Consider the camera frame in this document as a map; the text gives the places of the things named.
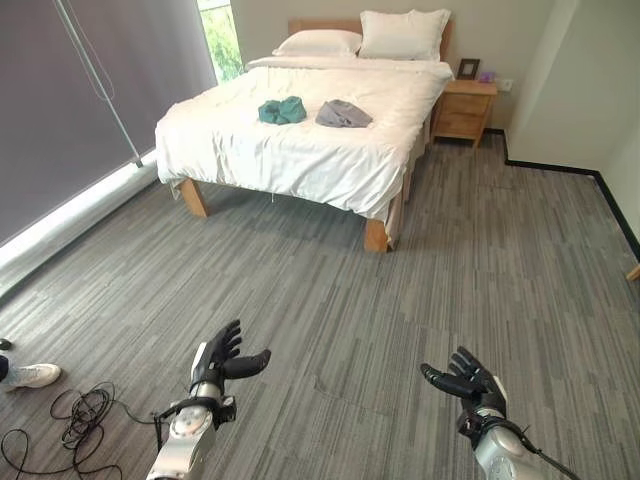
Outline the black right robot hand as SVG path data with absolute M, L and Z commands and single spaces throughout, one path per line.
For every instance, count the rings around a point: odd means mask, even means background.
M 489 409 L 507 417 L 507 395 L 501 381 L 464 346 L 451 355 L 448 372 L 428 363 L 421 363 L 419 369 L 432 386 L 460 398 L 464 410 Z

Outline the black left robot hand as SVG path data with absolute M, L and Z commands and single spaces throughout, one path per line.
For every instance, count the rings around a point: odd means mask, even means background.
M 221 392 L 226 380 L 240 380 L 258 375 L 269 364 L 272 352 L 264 349 L 249 356 L 240 355 L 241 323 L 233 320 L 214 337 L 199 345 L 191 369 L 191 387 L 210 383 Z

